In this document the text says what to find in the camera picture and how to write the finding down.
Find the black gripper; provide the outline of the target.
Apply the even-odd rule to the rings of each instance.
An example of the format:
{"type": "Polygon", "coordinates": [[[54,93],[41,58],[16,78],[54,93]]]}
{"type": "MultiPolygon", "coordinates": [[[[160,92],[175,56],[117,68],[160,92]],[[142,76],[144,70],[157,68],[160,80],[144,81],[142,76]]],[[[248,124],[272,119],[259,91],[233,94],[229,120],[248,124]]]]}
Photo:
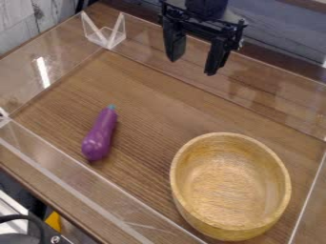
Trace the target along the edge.
{"type": "Polygon", "coordinates": [[[211,40],[204,70],[211,76],[224,67],[231,52],[227,40],[239,43],[245,20],[228,9],[229,0],[160,0],[164,48],[176,62],[184,54],[185,34],[211,40]]]}

